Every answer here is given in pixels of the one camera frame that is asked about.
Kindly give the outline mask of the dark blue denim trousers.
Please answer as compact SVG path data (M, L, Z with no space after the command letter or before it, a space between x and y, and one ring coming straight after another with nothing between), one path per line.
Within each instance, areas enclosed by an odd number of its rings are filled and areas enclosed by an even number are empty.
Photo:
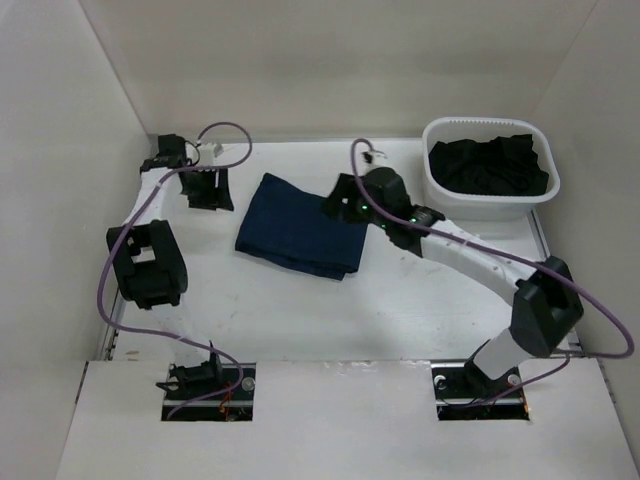
M330 219L321 212L322 202L318 195L264 174L240 225L235 250L337 281L358 272L367 227Z

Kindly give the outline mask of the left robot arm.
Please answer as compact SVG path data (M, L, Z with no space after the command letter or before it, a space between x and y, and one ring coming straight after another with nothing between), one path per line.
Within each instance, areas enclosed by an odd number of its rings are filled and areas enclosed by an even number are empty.
M171 344L173 364L159 388L173 400L210 399L230 383L212 341L198 333L190 318L187 266L170 219L180 197L191 209L232 211L228 172L198 169L197 146L177 134L159 136L157 147L140 167L141 186L131 213L106 233L109 258L120 294L146 316L141 332Z

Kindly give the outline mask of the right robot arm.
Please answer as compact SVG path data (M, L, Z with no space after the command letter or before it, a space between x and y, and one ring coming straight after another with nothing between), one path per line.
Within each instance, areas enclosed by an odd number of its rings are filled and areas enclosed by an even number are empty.
M510 306L509 326L463 367L464 384L475 395L499 392L521 363L549 357L583 316L578 295L556 279L570 276L564 261L551 256L528 266L487 254L488 243L442 213L413 203L404 181L389 167L360 177L340 174L321 209L334 220L381 228L394 246L458 271Z

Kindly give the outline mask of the black trousers in basket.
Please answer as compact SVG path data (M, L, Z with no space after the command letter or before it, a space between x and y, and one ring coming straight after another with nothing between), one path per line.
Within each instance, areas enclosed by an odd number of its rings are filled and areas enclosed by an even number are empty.
M437 142L429 152L437 184L454 193L489 196L540 196L549 174L538 164L530 134Z

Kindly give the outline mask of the white plastic laundry basket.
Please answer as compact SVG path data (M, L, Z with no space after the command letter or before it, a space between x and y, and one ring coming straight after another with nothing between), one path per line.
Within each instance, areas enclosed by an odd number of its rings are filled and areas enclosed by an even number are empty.
M470 195L450 191L431 172L430 153L437 142L457 140L485 142L498 136L530 134L538 164L549 175L546 192L538 196ZM561 180L549 142L535 126L521 120L489 117L442 117L431 121L422 133L422 190L428 204L454 220L508 221L528 215L538 205L554 199Z

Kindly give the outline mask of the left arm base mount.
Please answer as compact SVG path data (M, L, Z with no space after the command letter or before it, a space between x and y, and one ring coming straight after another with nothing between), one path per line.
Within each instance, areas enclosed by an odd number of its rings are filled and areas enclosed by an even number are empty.
M199 366L171 365L163 391L162 421L248 422L253 419L256 364L242 364L243 378L230 364L209 360Z

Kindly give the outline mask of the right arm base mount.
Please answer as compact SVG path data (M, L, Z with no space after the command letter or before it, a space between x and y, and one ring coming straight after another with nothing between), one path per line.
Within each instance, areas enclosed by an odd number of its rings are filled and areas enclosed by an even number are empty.
M436 413L441 421L529 420L521 389L499 399L496 396L521 384L520 371L512 368L499 380L477 383L466 376L463 363L431 365Z

